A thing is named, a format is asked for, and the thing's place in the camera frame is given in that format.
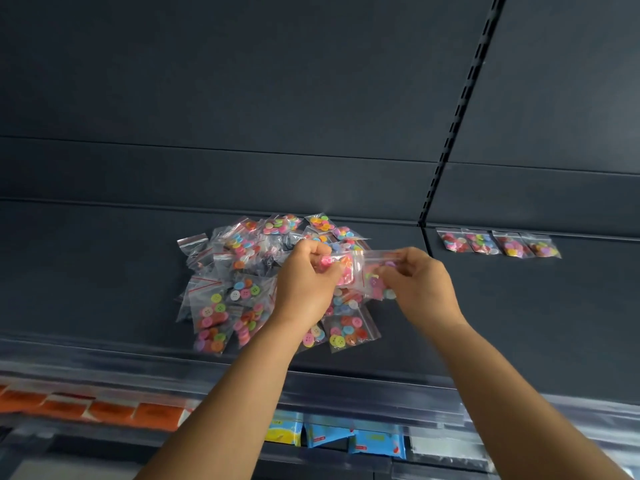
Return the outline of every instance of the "orange label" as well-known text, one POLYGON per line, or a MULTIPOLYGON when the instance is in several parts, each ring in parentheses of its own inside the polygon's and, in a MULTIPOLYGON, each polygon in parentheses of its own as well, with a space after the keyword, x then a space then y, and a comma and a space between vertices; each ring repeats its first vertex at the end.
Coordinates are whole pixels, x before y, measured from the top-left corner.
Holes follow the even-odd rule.
POLYGON ((133 416, 132 425, 138 428, 175 431, 178 429, 178 421, 180 421, 181 414, 182 408, 140 403, 135 416, 133 416))
POLYGON ((49 416, 60 419, 82 419, 86 410, 85 404, 63 403, 60 401, 45 401, 36 409, 30 410, 29 414, 49 416))
POLYGON ((130 424, 135 410, 133 406, 105 403, 104 401, 94 401, 89 406, 91 416, 100 422, 110 424, 130 424))
POLYGON ((17 413, 37 408, 47 398, 46 394, 5 390, 0 395, 0 413, 17 413))

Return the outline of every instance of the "dark gray panel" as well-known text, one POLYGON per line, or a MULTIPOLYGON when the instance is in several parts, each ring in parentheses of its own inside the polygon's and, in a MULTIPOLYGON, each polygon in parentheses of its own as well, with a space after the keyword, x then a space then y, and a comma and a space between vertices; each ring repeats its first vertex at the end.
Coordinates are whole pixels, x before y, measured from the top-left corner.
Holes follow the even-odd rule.
POLYGON ((640 237, 640 177, 448 163, 429 222, 640 237))
POLYGON ((0 134, 437 161, 492 0, 3 0, 0 134))
POLYGON ((640 173, 640 0, 507 0, 451 160, 640 173))
MULTIPOLYGON (((235 216, 51 203, 0 202, 0 330, 189 351, 190 324, 173 298, 188 270, 176 240, 235 216)), ((420 228, 355 224, 377 249, 420 246, 420 228)), ((370 308, 383 338, 345 352, 328 346, 293 367, 426 382, 445 375, 435 350, 393 301, 370 308)), ((222 362, 237 355, 232 339, 222 362)))
POLYGON ((0 137, 0 196, 417 221, 435 164, 0 137))
POLYGON ((536 389, 640 403, 640 243, 558 237, 563 259, 521 260, 428 238, 469 323, 536 389))

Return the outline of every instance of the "person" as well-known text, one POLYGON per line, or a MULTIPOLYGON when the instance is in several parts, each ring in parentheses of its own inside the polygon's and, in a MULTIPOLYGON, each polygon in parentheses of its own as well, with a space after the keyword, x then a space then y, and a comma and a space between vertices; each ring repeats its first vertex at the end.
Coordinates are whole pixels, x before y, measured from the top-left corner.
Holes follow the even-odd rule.
MULTIPOLYGON (((316 273, 319 256, 330 251, 317 241, 296 245, 278 274, 269 321, 137 480, 251 478, 289 363, 342 275, 339 263, 316 273)), ((441 262, 416 248, 400 254, 397 267, 380 275, 442 355, 501 478, 628 480, 469 325, 441 262)))

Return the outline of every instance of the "blue package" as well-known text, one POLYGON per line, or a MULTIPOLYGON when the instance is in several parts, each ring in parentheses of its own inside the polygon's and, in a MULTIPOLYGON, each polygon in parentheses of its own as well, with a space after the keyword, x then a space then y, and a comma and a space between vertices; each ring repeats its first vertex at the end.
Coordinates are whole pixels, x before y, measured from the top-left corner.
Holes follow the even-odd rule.
POLYGON ((355 435, 349 439, 349 453, 371 453, 406 460, 404 437, 375 431, 356 430, 355 435))
POLYGON ((309 448, 348 438, 355 434, 353 429, 311 423, 305 423, 305 431, 307 432, 307 446, 309 448))

